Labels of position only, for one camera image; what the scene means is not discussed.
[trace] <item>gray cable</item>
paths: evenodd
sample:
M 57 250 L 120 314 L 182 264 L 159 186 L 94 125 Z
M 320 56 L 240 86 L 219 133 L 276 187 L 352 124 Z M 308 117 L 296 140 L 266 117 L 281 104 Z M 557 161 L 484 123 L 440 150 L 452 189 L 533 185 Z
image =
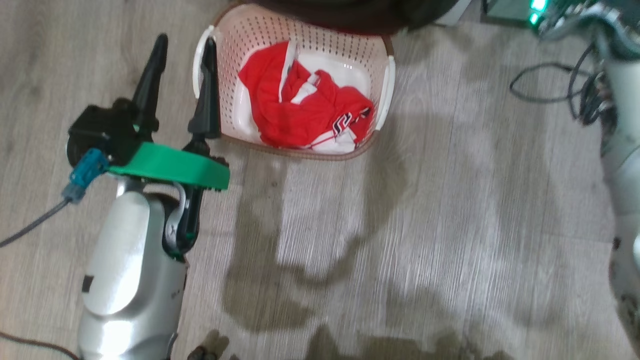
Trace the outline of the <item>gray cable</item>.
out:
M 70 202 L 70 199 L 62 200 L 58 205 L 53 207 L 51 210 L 47 211 L 41 217 L 37 218 L 34 222 L 30 223 L 29 225 L 25 226 L 22 230 L 18 231 L 17 233 L 9 236 L 7 239 L 5 239 L 2 242 L 0 242 L 0 248 L 3 248 L 5 246 L 7 246 L 7 245 L 11 244 L 12 242 L 14 242 L 15 240 L 18 240 L 19 238 L 21 238 L 24 235 L 28 234 L 28 232 L 30 232 L 31 230 L 33 230 L 36 227 L 38 227 L 40 224 L 45 222 L 47 219 L 49 219 L 53 215 L 57 214 L 57 212 L 59 212 L 60 210 L 64 209 L 65 206 L 67 206 L 69 204 L 69 202 Z

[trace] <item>white laundry basket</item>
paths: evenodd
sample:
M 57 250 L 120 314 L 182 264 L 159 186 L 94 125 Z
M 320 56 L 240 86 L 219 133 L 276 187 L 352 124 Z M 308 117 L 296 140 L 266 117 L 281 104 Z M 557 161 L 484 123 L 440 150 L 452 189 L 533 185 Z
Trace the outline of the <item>white laundry basket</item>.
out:
M 394 91 L 396 64 L 389 37 L 366 37 L 319 28 L 271 12 L 254 4 L 230 5 L 204 31 L 193 60 L 193 91 L 198 97 L 200 61 L 207 37 L 218 48 L 220 126 L 223 138 L 261 151 L 297 158 L 346 160 L 360 155 L 375 141 L 387 117 Z M 260 140 L 251 117 L 251 104 L 238 72 L 249 57 L 265 47 L 295 41 L 298 60 L 309 71 L 327 71 L 339 86 L 354 86 L 374 103 L 375 114 L 367 137 L 347 154 L 322 154 L 308 149 L 276 149 Z

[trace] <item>blue connector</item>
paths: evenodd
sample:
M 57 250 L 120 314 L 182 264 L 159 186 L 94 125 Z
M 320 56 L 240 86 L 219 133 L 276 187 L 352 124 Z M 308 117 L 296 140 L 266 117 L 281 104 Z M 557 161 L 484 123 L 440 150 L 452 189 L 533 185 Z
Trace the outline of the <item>blue connector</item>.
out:
M 89 149 L 69 175 L 69 184 L 62 191 L 62 197 L 73 204 L 79 203 L 89 184 L 108 170 L 109 160 L 102 151 Z

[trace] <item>basket handle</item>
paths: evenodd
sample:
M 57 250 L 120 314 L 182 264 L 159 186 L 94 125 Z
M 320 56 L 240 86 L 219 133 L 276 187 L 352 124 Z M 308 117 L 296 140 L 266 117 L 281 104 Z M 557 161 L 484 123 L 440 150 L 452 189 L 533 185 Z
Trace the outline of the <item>basket handle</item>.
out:
M 193 57 L 193 69 L 191 71 L 191 80 L 193 82 L 193 95 L 196 95 L 196 99 L 200 97 L 200 83 L 202 82 L 202 71 L 200 65 L 202 63 L 202 54 L 204 53 L 204 45 L 207 39 L 213 34 L 215 27 L 210 25 L 200 36 L 198 45 L 196 46 L 196 53 Z
M 385 79 L 382 82 L 382 96 L 380 97 L 380 105 L 378 106 L 378 118 L 376 119 L 376 130 L 382 129 L 385 124 L 389 108 L 391 107 L 391 99 L 394 97 L 394 87 L 396 86 L 396 60 L 393 55 L 389 56 L 389 64 L 385 69 Z

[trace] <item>dark fabric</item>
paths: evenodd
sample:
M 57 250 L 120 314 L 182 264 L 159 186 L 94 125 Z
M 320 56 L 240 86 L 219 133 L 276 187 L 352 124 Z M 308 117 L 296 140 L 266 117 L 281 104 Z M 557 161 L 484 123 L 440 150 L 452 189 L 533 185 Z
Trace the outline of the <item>dark fabric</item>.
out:
M 310 24 L 365 35 L 417 29 L 447 13 L 457 0 L 249 0 Z

